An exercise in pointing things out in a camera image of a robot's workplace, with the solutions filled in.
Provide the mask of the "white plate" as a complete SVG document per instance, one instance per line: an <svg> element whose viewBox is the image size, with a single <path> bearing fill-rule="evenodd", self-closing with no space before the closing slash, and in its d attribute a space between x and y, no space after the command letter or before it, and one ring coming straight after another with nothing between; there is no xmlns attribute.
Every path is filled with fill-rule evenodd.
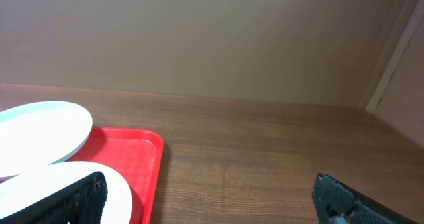
<svg viewBox="0 0 424 224"><path fill-rule="evenodd" d="M71 161L43 166L1 183L1 218L10 216L45 197L94 173L101 172L107 184L107 199L101 224L129 224L138 221L143 210L138 194L116 170L95 162Z"/></svg>

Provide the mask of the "light blue plate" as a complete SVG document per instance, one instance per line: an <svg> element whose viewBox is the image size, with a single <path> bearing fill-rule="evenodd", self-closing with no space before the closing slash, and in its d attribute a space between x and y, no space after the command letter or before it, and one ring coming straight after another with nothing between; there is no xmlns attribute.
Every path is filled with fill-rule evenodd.
<svg viewBox="0 0 424 224"><path fill-rule="evenodd" d="M93 127L91 113L67 101L28 103L1 112L1 180L63 162L79 151Z"/></svg>

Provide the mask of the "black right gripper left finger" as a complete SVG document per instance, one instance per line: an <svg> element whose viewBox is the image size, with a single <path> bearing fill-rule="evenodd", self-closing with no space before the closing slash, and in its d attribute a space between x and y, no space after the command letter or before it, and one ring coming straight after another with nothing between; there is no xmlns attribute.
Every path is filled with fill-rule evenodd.
<svg viewBox="0 0 424 224"><path fill-rule="evenodd" d="M94 172L1 219L1 224L100 224L107 200L102 172Z"/></svg>

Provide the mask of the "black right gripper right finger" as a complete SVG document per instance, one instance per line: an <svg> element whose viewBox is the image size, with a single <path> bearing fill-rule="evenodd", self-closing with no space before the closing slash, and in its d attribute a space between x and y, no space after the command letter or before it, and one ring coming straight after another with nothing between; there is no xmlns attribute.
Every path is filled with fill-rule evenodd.
<svg viewBox="0 0 424 224"><path fill-rule="evenodd" d="M324 173L316 176L312 200L320 224L417 224Z"/></svg>

